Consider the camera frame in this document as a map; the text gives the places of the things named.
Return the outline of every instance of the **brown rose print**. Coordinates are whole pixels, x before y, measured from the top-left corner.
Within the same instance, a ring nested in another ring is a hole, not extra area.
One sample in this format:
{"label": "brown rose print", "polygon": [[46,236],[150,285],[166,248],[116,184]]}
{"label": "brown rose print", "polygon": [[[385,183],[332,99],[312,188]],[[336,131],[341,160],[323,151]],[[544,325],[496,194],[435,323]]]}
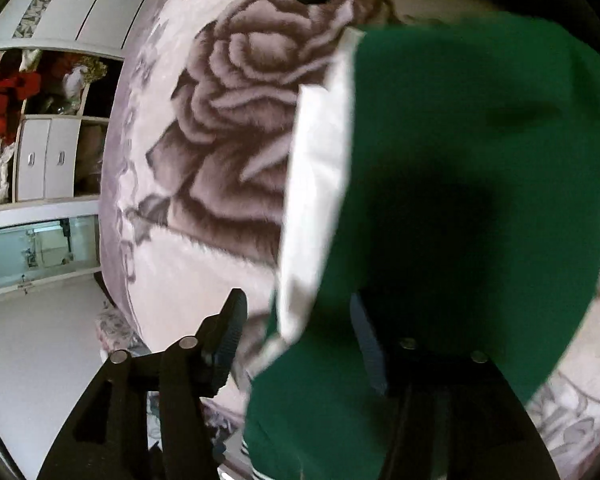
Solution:
{"label": "brown rose print", "polygon": [[382,22],[388,9],[386,0],[239,0],[207,24],[173,91],[176,120],[146,154],[170,196],[147,197],[159,207],[140,207],[142,216],[273,264],[299,86],[322,83],[347,25]]}

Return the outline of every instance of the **screw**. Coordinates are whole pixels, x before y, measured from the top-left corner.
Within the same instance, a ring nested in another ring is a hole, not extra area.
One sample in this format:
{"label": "screw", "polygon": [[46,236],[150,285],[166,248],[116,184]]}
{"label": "screw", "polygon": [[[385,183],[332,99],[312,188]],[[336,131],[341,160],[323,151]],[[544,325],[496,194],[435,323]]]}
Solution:
{"label": "screw", "polygon": [[415,350],[418,343],[413,337],[403,337],[400,339],[400,346],[405,350]]}
{"label": "screw", "polygon": [[489,358],[479,350],[474,350],[473,352],[471,352],[471,361],[473,361],[474,363],[478,363],[481,365],[487,362],[488,360]]}
{"label": "screw", "polygon": [[109,359],[111,359],[111,362],[113,364],[119,365],[120,363],[123,363],[126,360],[126,352],[124,350],[116,350],[115,352],[113,352],[113,354],[111,354],[111,357]]}
{"label": "screw", "polygon": [[178,344],[180,345],[180,348],[182,348],[183,350],[189,350],[189,349],[195,348],[197,346],[198,340],[195,337],[193,337],[192,335],[187,335],[187,336],[184,336]]}

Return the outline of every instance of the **green cloth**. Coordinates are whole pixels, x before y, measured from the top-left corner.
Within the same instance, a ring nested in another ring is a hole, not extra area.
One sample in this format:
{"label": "green cloth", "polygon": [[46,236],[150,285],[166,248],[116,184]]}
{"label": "green cloth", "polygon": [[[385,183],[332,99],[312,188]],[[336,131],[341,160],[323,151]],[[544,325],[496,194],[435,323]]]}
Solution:
{"label": "green cloth", "polygon": [[395,337],[494,359],[526,402],[600,268],[600,54],[498,13],[369,31],[349,188],[309,325],[253,383],[245,440],[276,480],[378,476],[395,406],[349,320],[361,288]]}

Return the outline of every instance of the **bed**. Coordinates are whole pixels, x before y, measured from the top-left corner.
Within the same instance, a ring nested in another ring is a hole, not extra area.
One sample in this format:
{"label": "bed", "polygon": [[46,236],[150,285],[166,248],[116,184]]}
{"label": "bed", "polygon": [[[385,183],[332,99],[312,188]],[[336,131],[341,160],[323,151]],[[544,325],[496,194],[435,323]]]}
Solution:
{"label": "bed", "polygon": [[[298,88],[322,82],[344,28],[501,6],[147,0],[127,41],[100,202],[104,279],[147,346],[162,351],[195,332],[233,287],[247,294],[250,317],[266,316]],[[240,421],[247,400],[231,378],[214,402]],[[582,478],[600,452],[600,284],[527,410],[561,476]]]}

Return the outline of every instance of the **green garment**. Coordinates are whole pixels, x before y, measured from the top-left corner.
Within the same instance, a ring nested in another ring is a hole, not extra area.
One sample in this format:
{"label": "green garment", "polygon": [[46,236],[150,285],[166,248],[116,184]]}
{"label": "green garment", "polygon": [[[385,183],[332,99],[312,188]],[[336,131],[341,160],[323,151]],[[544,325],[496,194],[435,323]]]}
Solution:
{"label": "green garment", "polygon": [[526,402],[600,268],[600,54],[498,13],[369,31],[349,188],[309,325],[253,383],[245,440],[276,480],[372,480],[395,405],[349,320],[361,288],[396,337],[479,349]]}

